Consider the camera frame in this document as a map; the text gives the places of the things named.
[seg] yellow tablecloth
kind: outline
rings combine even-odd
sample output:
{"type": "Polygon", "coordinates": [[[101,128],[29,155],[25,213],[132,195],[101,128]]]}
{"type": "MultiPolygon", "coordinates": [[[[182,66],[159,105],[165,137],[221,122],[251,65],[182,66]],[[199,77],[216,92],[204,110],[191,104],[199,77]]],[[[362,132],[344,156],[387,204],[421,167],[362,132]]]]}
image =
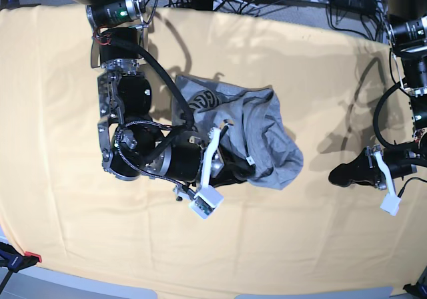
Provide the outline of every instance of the yellow tablecloth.
{"type": "MultiPolygon", "coordinates": [[[[222,299],[401,288],[427,264],[420,184],[410,184],[392,217],[379,209],[385,192],[328,183],[332,168],[375,142],[373,110],[390,86],[385,45],[251,17],[159,9],[149,50],[168,72],[271,85],[304,154],[301,174],[283,191],[220,188],[225,201],[203,221],[175,201],[171,184],[122,182],[102,170],[101,70],[89,66],[83,6],[3,10],[0,35],[0,225],[18,250],[41,254],[42,267],[153,289],[159,298],[222,299]]],[[[167,121],[167,89],[145,70],[153,116],[167,121]]],[[[396,94],[384,110],[387,138],[410,139],[407,99],[396,94]]]]}

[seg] screw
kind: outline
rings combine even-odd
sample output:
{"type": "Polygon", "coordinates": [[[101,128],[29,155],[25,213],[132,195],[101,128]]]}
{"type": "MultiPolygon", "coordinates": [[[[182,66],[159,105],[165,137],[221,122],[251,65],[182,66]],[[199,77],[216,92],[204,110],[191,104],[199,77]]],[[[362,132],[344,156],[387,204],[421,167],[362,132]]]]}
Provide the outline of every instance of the screw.
{"type": "Polygon", "coordinates": [[[102,156],[103,156],[105,159],[109,159],[109,153],[108,153],[108,151],[107,151],[106,149],[102,150],[102,156]]]}

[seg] clamp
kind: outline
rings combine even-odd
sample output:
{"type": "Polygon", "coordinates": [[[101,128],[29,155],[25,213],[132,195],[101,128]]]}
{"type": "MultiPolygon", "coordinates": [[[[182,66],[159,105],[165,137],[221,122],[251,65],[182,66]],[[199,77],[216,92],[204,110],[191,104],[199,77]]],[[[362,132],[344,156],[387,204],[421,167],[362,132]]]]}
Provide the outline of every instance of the clamp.
{"type": "Polygon", "coordinates": [[[39,262],[41,262],[41,256],[31,252],[26,252],[25,255],[22,256],[13,246],[0,242],[0,267],[6,267],[8,269],[6,277],[0,284],[0,294],[12,277],[12,274],[16,274],[22,269],[35,266],[39,262]]]}

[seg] power adapter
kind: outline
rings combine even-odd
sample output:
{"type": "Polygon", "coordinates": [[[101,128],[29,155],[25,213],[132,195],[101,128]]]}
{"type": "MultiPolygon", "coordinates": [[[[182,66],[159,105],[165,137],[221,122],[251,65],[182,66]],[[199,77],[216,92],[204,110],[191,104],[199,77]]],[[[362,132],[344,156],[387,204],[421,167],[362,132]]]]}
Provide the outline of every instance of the power adapter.
{"type": "Polygon", "coordinates": [[[363,15],[375,15],[376,0],[331,0],[332,5],[340,9],[363,15]]]}

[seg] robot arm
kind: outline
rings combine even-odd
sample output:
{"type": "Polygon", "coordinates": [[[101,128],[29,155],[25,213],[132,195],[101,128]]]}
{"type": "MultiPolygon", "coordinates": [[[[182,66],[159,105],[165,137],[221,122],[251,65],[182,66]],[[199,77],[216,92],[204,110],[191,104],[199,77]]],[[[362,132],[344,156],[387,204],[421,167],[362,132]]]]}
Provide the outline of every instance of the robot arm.
{"type": "Polygon", "coordinates": [[[97,124],[103,169],[124,181],[141,175],[169,181],[175,184],[178,201],[189,199],[189,207],[207,218],[223,200],[215,188],[245,182],[254,174],[254,166],[221,146],[228,125],[219,129],[220,125],[212,124],[209,133],[197,130],[193,112],[176,84],[139,46],[139,34],[148,26],[143,20],[144,0],[76,1],[87,4],[99,64],[105,70],[98,77],[97,124]],[[181,109],[181,124],[164,125],[150,117],[151,86],[139,70],[140,59],[169,88],[181,109]],[[117,127],[111,139],[112,125],[117,127]]]}
{"type": "Polygon", "coordinates": [[[427,0],[388,0],[388,16],[385,22],[391,55],[400,57],[405,77],[399,72],[399,80],[379,100],[374,112],[373,127],[379,145],[362,150],[349,164],[341,164],[329,175],[329,181],[337,186],[350,184],[388,189],[381,208],[393,216],[403,191],[396,194],[395,178],[403,178],[416,172],[416,166],[427,166],[427,0]],[[414,141],[391,144],[381,135],[378,118],[387,98],[402,90],[410,98],[414,114],[414,141]]]}

